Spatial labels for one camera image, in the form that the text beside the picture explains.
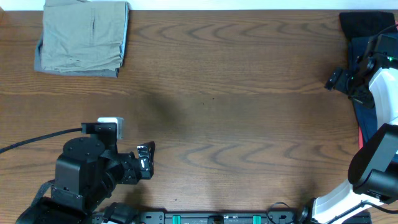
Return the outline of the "khaki green shorts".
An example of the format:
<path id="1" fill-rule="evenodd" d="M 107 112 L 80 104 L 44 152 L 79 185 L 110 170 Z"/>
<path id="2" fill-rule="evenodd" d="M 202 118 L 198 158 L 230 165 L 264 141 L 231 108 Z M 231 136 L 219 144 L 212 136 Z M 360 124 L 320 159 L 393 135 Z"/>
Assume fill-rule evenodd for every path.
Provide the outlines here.
<path id="1" fill-rule="evenodd" d="M 128 20 L 126 1 L 46 0 L 42 68 L 59 72 L 120 69 Z"/>

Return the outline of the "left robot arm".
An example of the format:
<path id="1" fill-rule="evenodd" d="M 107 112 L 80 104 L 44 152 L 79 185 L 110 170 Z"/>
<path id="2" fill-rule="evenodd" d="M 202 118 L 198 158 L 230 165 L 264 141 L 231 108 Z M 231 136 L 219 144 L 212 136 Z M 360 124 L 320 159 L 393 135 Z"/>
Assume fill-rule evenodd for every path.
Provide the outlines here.
<path id="1" fill-rule="evenodd" d="M 139 223 L 139 212 L 123 203 L 96 209 L 118 184 L 136 185 L 154 175 L 155 142 L 119 153 L 116 123 L 83 123 L 82 138 L 66 142 L 54 179 L 42 184 L 18 223 Z"/>

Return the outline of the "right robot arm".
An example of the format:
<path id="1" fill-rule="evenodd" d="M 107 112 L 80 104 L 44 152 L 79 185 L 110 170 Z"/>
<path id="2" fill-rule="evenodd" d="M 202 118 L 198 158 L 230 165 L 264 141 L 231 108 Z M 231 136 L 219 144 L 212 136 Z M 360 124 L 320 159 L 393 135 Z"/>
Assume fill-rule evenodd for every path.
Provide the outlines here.
<path id="1" fill-rule="evenodd" d="M 327 87 L 375 108 L 377 130 L 353 157 L 347 180 L 304 206 L 296 223 L 343 223 L 369 207 L 381 210 L 397 201 L 397 56 L 372 50 L 357 65 Z"/>

